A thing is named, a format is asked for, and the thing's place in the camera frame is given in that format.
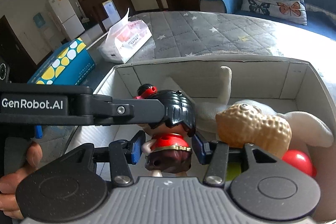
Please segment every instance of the white refrigerator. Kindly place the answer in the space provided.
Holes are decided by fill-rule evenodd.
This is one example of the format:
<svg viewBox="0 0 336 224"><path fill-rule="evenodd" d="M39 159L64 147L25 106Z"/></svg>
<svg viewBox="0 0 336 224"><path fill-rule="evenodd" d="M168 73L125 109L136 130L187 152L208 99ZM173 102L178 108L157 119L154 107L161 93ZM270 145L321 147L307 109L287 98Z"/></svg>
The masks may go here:
<svg viewBox="0 0 336 224"><path fill-rule="evenodd" d="M48 5L56 24L69 41L85 31L69 0L48 0Z"/></svg>

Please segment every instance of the teal box with yellow circles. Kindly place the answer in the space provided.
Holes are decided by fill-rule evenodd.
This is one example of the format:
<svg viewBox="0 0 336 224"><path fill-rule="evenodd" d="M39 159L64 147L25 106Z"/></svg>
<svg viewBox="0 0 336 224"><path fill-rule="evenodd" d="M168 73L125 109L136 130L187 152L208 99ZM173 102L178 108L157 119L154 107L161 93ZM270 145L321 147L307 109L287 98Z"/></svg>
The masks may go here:
<svg viewBox="0 0 336 224"><path fill-rule="evenodd" d="M30 78L30 84L79 85L95 67L95 62L77 38L58 48Z"/></svg>

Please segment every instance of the orange butterfly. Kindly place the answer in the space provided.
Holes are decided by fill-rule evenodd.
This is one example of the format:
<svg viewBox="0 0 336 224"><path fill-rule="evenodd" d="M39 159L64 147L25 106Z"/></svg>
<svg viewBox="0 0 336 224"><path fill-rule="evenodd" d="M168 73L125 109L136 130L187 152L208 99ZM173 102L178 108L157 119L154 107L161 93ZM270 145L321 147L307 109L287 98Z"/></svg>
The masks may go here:
<svg viewBox="0 0 336 224"><path fill-rule="evenodd" d="M279 10L283 15L288 15L288 13L292 15L293 13L297 17L301 16L301 11L300 11L301 6L297 1L294 2L292 6L289 6L288 4L281 3L281 2L277 2L277 5L279 6Z"/></svg>

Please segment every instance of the white cardboard box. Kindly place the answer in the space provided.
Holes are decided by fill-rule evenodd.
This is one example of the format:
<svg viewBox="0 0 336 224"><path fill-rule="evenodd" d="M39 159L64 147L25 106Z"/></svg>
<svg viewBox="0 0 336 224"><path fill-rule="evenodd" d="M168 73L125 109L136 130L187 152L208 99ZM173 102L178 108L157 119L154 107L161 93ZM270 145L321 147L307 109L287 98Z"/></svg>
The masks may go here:
<svg viewBox="0 0 336 224"><path fill-rule="evenodd" d="M230 103L241 98L268 104L279 113L306 111L320 118L336 132L335 104L322 79L310 63L274 56L220 55L170 58L125 64L114 67L96 93L116 99L136 96L141 84L150 83L160 89L166 77L171 77L190 97L197 101L214 102L220 91L218 78L221 66L232 70ZM72 139L68 151L85 142L96 147L107 146L118 139L130 140L140 127L82 127ZM208 140L212 133L203 133ZM316 221L336 219L336 145L330 148L306 147L304 143L291 144L291 148L309 151L317 168L316 181L321 188L321 200L315 212ZM105 165L102 175L108 168ZM147 176L144 155L137 165L130 166L134 179ZM193 155L189 176L203 179L207 166L201 166Z"/></svg>

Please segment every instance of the blue sofa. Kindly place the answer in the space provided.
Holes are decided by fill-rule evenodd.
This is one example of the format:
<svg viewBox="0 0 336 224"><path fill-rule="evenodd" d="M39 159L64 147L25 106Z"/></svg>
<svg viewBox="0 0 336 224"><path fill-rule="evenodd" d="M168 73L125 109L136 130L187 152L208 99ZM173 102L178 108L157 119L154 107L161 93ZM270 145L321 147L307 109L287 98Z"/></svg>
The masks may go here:
<svg viewBox="0 0 336 224"><path fill-rule="evenodd" d="M276 17L252 13L250 11L242 11L240 10L242 1L243 0L200 0L199 6L202 12L228 13L268 19L296 26L336 40L336 20L335 18L332 19L332 17L326 13L321 11L307 11L307 26L304 26ZM335 0L305 0L305 3L313 6L314 10L322 9L336 15Z"/></svg>

